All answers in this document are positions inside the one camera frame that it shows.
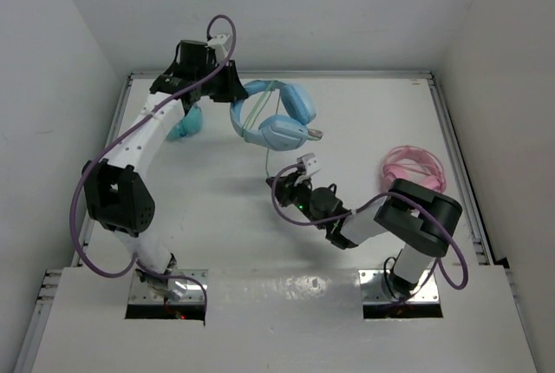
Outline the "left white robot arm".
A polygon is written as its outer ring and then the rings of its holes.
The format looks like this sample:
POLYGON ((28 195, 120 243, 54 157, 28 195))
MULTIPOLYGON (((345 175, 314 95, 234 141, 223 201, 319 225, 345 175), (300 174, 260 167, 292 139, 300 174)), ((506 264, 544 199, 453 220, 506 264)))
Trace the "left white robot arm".
POLYGON ((232 104, 247 97, 231 54, 232 35, 207 42, 181 41, 168 69, 148 90, 131 127, 113 140, 82 171, 80 190, 88 215, 112 232, 135 264, 164 278, 173 255, 150 228, 155 201, 146 184, 147 170, 170 133, 193 118, 201 98, 232 104))

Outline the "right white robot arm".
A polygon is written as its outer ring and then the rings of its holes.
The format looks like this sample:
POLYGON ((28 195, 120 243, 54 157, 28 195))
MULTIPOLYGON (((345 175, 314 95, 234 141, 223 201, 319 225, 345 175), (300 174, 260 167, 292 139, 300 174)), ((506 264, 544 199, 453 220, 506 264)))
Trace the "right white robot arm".
POLYGON ((446 277, 455 290, 467 287, 467 262, 454 241, 454 231, 462 207, 442 193, 405 179, 397 179, 388 190, 358 208, 348 209, 336 195, 336 185, 314 188, 308 168, 289 165, 266 179, 271 202, 284 218, 284 208, 294 206, 304 220, 289 219, 296 226, 314 226, 341 250, 353 249, 363 242, 389 232, 404 244, 392 266, 384 271, 383 283, 397 301, 410 299, 422 273, 445 269, 442 260, 454 251, 462 270, 460 282, 446 277))

